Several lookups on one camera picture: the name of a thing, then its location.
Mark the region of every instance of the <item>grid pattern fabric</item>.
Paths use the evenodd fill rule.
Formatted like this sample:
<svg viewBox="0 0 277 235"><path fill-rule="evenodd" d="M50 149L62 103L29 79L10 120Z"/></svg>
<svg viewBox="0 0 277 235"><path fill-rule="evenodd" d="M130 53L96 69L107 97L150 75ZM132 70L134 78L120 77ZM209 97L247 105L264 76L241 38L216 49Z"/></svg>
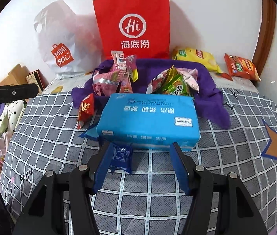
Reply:
<svg viewBox="0 0 277 235"><path fill-rule="evenodd" d="M221 130L199 118L201 139L185 152L196 164L226 175L236 172L252 195L268 231L277 226L277 161L261 157L269 136L263 119L277 130L277 107L264 96L221 89L231 128ZM100 119L100 110L88 123ZM29 195L47 170L69 172L86 164L98 152L98 143L78 138L77 109L70 92L31 99L7 151L0 190L9 211L17 218ZM168 151L135 150L132 174L108 171L102 189L91 197L101 234L181 234L192 202L179 188ZM64 194L67 234L72 235L68 193ZM214 234L218 194L207 234Z"/></svg>

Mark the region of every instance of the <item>green label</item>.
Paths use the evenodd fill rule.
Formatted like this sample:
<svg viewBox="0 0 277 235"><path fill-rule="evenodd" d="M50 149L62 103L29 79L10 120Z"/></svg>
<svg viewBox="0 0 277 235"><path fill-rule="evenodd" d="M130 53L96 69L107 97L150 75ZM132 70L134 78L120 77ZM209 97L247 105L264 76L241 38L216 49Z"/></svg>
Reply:
<svg viewBox="0 0 277 235"><path fill-rule="evenodd" d="M179 55L180 56L186 56L185 50L179 50Z"/></svg>
<svg viewBox="0 0 277 235"><path fill-rule="evenodd" d="M238 62L236 63L236 66L238 71L243 71L242 66Z"/></svg>

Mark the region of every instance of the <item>orange snack bag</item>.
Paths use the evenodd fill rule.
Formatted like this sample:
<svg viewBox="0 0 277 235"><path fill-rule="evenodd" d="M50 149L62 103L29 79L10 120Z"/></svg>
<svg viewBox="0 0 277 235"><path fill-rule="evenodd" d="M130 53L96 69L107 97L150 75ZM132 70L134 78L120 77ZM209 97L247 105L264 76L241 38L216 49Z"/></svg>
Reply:
<svg viewBox="0 0 277 235"><path fill-rule="evenodd" d="M224 60L226 61L230 76L261 81L252 61L242 57L230 56L228 54L224 55Z"/></svg>
<svg viewBox="0 0 277 235"><path fill-rule="evenodd" d="M92 118L94 115L94 94L90 94L83 99L79 107L78 112L78 126L77 129L81 129L84 124Z"/></svg>

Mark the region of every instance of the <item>brown wood trim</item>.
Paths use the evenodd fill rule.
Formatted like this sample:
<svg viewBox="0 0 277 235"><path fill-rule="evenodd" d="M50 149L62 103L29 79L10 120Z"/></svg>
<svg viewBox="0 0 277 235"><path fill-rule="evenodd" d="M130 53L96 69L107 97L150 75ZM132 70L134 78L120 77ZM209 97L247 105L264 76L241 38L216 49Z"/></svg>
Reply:
<svg viewBox="0 0 277 235"><path fill-rule="evenodd" d="M265 67L270 52L276 24L276 12L276 3L273 0L263 0L262 22L260 26L258 43L252 60L256 66L259 76Z"/></svg>

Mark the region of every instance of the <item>metal screw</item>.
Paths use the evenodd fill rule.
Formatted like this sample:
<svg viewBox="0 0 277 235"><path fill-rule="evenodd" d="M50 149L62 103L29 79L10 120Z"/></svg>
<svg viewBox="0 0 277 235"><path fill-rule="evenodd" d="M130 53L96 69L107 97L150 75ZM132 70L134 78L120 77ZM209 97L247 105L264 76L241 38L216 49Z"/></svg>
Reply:
<svg viewBox="0 0 277 235"><path fill-rule="evenodd" d="M45 173L45 176L51 177L53 174L54 174L54 172L52 170L49 170Z"/></svg>
<svg viewBox="0 0 277 235"><path fill-rule="evenodd" d="M204 170L205 170L205 168L204 168L203 166L201 166L201 165L197 165L197 166L195 167L195 169L196 169L197 171L204 171Z"/></svg>
<svg viewBox="0 0 277 235"><path fill-rule="evenodd" d="M84 171L84 170L87 170L87 169L88 169L88 166L85 165L85 164L82 164L82 165L79 166L80 171Z"/></svg>
<svg viewBox="0 0 277 235"><path fill-rule="evenodd" d="M229 176L233 179L237 178L237 174L235 172L230 172Z"/></svg>

